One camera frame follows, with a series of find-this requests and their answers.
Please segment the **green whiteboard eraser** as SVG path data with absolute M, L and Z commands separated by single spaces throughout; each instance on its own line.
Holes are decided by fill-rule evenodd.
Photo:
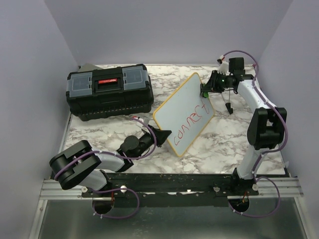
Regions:
M 200 84 L 200 96 L 202 98 L 208 98 L 209 97 L 209 87 L 207 87 L 205 84 Z

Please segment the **yellow framed whiteboard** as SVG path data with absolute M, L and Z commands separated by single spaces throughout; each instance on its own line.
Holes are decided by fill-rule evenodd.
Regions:
M 181 157 L 214 117 L 209 98 L 200 95 L 198 73 L 188 77 L 153 113 L 161 130 L 170 130 L 167 141 Z

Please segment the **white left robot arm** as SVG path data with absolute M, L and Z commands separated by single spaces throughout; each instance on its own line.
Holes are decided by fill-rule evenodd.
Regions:
M 126 137 L 115 152 L 94 149 L 87 140 L 74 144 L 50 160 L 54 180 L 63 190 L 82 185 L 92 188 L 100 197 L 107 196 L 111 185 L 103 169 L 124 172 L 134 165 L 134 160 L 151 155 L 171 135 L 171 130 L 151 125 L 146 128 L 148 131 L 140 138 L 134 135 Z

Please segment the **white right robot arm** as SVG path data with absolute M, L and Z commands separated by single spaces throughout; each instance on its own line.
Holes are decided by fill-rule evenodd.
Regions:
M 247 190 L 245 180 L 252 180 L 261 164 L 262 158 L 278 152 L 287 143 L 287 110 L 273 104 L 257 85 L 257 76 L 247 74 L 244 58 L 228 60 L 220 56 L 218 69 L 212 71 L 209 80 L 200 85 L 200 95 L 208 98 L 210 93 L 223 93 L 232 90 L 239 94 L 249 106 L 252 118 L 247 129 L 249 147 L 241 164 L 234 173 L 238 177 L 229 183 L 230 191 L 241 195 Z

